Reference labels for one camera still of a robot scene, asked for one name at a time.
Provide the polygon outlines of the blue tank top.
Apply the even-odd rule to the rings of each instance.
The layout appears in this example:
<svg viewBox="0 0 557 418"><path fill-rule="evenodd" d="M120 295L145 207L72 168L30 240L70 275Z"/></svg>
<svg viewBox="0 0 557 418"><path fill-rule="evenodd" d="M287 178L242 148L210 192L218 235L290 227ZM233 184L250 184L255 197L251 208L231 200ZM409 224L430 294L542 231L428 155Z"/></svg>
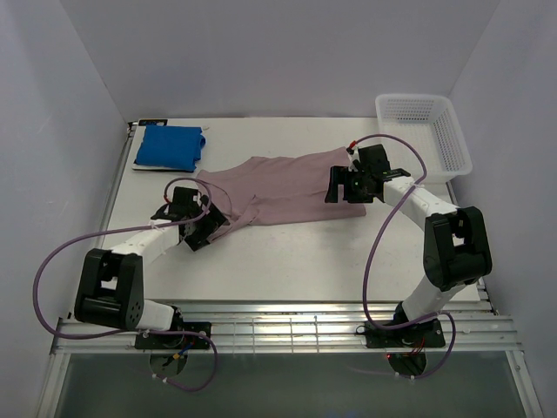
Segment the blue tank top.
<svg viewBox="0 0 557 418"><path fill-rule="evenodd" d="M135 162L194 172L202 158L205 137L201 127L147 126Z"/></svg>

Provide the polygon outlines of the pink garment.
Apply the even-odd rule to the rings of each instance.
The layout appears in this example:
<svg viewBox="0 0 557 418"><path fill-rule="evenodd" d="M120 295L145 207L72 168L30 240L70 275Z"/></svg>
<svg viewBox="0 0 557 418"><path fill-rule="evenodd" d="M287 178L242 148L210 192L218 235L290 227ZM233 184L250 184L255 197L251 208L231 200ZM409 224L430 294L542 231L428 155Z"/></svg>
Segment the pink garment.
<svg viewBox="0 0 557 418"><path fill-rule="evenodd" d="M342 147L297 158L251 157L219 172L202 170L212 203L228 223L208 238L214 242L245 226L275 226L363 217L362 204L327 204L330 169L350 162Z"/></svg>

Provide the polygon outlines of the black white striped tank top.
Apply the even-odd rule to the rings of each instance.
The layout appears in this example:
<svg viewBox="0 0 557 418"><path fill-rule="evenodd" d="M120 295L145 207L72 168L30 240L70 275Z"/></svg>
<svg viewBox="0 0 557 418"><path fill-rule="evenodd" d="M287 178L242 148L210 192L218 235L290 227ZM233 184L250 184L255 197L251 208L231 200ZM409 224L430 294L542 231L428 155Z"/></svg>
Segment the black white striped tank top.
<svg viewBox="0 0 557 418"><path fill-rule="evenodd" d="M184 169L169 168L165 166L150 166L139 165L136 162L131 164L131 169L134 172L169 172L169 173L191 173L191 171Z"/></svg>

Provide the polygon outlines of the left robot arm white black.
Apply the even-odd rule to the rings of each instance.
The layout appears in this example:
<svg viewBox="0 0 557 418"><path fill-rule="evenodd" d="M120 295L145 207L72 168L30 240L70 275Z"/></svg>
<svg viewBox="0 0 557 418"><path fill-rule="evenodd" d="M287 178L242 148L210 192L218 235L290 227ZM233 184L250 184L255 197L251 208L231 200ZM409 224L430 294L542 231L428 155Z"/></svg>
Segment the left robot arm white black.
<svg viewBox="0 0 557 418"><path fill-rule="evenodd" d="M210 193L176 187L144 229L118 245L94 248L85 255L75 318L119 331L152 331L164 347L178 346L185 337L182 314L144 297L145 268L182 243L192 251L207 246L226 223Z"/></svg>

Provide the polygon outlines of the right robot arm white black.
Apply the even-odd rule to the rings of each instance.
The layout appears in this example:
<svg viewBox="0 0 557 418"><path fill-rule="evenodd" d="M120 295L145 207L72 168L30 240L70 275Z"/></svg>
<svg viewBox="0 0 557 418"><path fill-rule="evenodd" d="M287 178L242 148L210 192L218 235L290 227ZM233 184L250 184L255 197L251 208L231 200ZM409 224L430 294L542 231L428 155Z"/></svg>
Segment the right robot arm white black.
<svg viewBox="0 0 557 418"><path fill-rule="evenodd" d="M438 319L461 290L489 274L493 267L482 212L447 203L402 169L393 169L382 145L348 148L350 166L330 170L325 202L350 204L379 200L401 212L424 233L425 275L401 301L386 323L367 320L361 330L369 348L444 347Z"/></svg>

